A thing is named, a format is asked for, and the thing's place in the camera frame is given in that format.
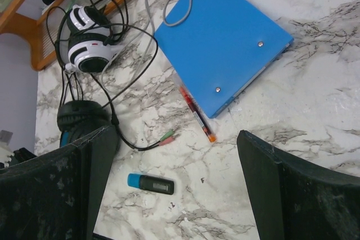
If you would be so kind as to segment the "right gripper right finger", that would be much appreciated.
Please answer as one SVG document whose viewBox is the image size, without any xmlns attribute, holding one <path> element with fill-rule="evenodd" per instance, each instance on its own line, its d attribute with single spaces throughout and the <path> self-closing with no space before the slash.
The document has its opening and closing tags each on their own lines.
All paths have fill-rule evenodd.
<svg viewBox="0 0 360 240">
<path fill-rule="evenodd" d="M 237 149 L 260 239 L 359 239 L 359 177 L 240 131 Z"/>
</svg>

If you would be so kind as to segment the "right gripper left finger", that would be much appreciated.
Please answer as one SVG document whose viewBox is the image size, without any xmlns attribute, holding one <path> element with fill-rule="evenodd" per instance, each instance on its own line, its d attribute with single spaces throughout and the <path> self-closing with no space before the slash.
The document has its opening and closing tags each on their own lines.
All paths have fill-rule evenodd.
<svg viewBox="0 0 360 240">
<path fill-rule="evenodd" d="M 1 169 L 1 239 L 103 239 L 94 228 L 118 150 L 103 126 Z"/>
</svg>

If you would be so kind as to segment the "black blue headphones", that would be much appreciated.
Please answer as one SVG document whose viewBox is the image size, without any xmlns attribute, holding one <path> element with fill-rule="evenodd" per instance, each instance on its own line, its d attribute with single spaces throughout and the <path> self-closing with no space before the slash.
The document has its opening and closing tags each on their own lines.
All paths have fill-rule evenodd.
<svg viewBox="0 0 360 240">
<path fill-rule="evenodd" d="M 103 126 L 111 126 L 109 113 L 95 101 L 69 101 L 60 106 L 57 126 L 61 132 L 60 147 L 92 133 Z"/>
</svg>

